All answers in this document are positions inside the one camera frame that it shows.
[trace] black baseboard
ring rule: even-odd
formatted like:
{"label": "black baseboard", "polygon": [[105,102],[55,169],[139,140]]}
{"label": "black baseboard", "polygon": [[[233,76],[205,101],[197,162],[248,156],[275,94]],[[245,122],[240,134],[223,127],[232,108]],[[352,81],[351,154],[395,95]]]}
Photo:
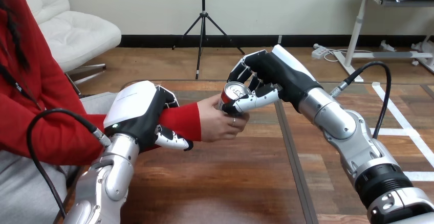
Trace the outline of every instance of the black baseboard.
{"label": "black baseboard", "polygon": [[[122,48],[171,48],[181,35],[122,35],[119,47]],[[278,43],[278,35],[234,35],[230,36],[238,47],[271,47]],[[350,35],[283,35],[280,45],[283,47],[312,47],[317,43],[325,47],[345,47],[350,44]],[[425,36],[419,35],[361,35],[358,47],[378,47],[382,40],[393,47],[410,47],[421,42]],[[187,35],[177,45],[178,48],[199,46],[199,35]],[[222,35],[206,36],[204,47],[233,47]]]}

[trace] tripod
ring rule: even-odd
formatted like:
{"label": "tripod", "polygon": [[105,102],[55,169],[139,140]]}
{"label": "tripod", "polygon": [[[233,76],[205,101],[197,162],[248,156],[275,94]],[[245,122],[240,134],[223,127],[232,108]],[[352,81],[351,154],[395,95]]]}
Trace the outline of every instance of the tripod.
{"label": "tripod", "polygon": [[205,0],[202,0],[202,13],[199,14],[199,17],[196,19],[196,21],[193,23],[193,25],[191,25],[190,28],[188,28],[188,30],[181,37],[181,39],[177,40],[175,42],[175,44],[173,44],[173,47],[172,47],[172,50],[174,50],[176,48],[177,44],[179,44],[182,41],[182,39],[184,39],[184,37],[188,34],[188,32],[190,32],[191,29],[193,29],[193,27],[197,24],[197,22],[199,22],[199,19],[202,19],[201,39],[200,39],[200,42],[199,42],[198,65],[196,67],[196,79],[199,78],[199,65],[200,65],[200,62],[201,62],[202,44],[203,44],[204,38],[206,37],[206,33],[205,33],[205,19],[206,18],[209,19],[209,21],[211,21],[211,23],[213,23],[213,25],[215,25],[215,27],[217,27],[217,29],[220,30],[221,33],[223,33],[223,35],[226,37],[226,39],[228,39],[228,41],[229,41],[230,44],[232,44],[234,47],[236,47],[242,54],[245,54],[243,50],[241,50],[239,47],[237,47],[234,44],[234,42],[232,41],[232,39],[222,30],[222,28],[220,28],[214,22],[214,20],[211,19],[211,17],[209,16],[209,14],[205,10]]}

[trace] can lid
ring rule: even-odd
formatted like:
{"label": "can lid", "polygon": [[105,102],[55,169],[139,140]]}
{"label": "can lid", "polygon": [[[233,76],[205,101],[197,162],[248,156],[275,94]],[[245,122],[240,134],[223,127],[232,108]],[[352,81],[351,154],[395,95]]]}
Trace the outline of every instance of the can lid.
{"label": "can lid", "polygon": [[225,85],[226,95],[232,99],[237,100],[244,95],[250,95],[250,89],[240,82],[228,82]]}

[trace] wooden floor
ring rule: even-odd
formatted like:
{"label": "wooden floor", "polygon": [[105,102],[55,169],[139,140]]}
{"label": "wooden floor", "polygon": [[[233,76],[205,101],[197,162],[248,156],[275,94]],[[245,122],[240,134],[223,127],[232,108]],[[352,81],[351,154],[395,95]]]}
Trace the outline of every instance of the wooden floor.
{"label": "wooden floor", "polygon": [[[243,48],[248,53],[272,48]],[[320,82],[341,82],[348,75],[337,62],[328,62],[311,57],[312,48],[287,48],[301,61]],[[243,56],[233,48],[204,48],[201,58],[201,80],[226,80],[234,65]],[[117,92],[126,82],[136,79],[191,80],[196,75],[197,48],[144,49],[115,48],[86,64],[106,63],[107,71],[92,81],[79,85],[84,94]],[[385,59],[392,72],[393,83],[434,84],[434,75],[421,64],[413,66],[409,59]],[[366,59],[353,61],[358,68],[369,62]],[[384,69],[369,68],[363,72],[365,82],[385,82]]]}

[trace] soda can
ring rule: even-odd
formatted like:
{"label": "soda can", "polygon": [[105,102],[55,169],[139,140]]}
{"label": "soda can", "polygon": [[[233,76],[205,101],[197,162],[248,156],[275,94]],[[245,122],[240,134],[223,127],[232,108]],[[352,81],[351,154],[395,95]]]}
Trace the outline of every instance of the soda can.
{"label": "soda can", "polygon": [[223,88],[219,102],[219,110],[222,110],[223,104],[237,100],[244,95],[251,95],[250,89],[240,82],[228,82]]}

